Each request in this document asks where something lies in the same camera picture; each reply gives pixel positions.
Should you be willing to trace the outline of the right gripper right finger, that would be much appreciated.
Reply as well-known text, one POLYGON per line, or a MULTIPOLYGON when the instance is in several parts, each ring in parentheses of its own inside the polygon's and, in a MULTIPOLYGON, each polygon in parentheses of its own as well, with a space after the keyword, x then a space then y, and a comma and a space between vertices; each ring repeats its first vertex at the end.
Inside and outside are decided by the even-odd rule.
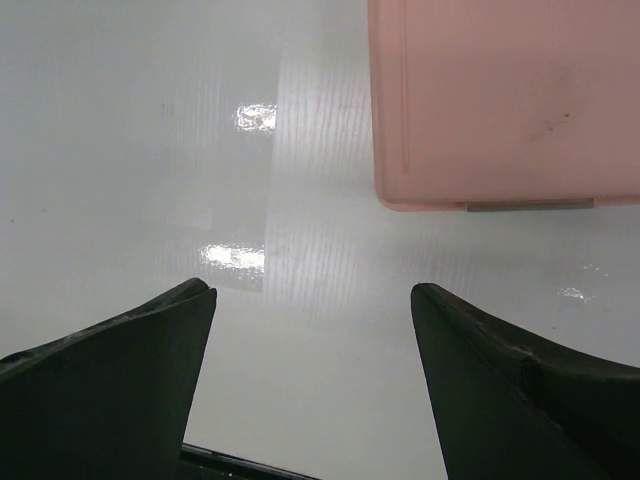
POLYGON ((411 314, 451 479, 635 479, 639 371, 492 316, 432 283, 411 314))

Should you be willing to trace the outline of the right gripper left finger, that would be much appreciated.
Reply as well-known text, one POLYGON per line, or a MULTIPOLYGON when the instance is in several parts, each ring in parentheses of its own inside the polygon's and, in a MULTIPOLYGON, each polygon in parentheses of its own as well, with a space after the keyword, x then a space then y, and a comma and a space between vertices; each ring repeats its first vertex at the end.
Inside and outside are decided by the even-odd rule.
POLYGON ((189 279, 1 361, 5 479, 174 476, 216 310, 189 279))

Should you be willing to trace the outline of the pink plastic basket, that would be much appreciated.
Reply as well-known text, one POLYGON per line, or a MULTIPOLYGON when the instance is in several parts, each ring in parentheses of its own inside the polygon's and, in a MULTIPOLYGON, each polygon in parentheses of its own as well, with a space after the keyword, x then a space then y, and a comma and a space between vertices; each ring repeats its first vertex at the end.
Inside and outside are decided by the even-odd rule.
POLYGON ((639 199, 635 1, 371 1, 375 189, 399 210, 639 199))

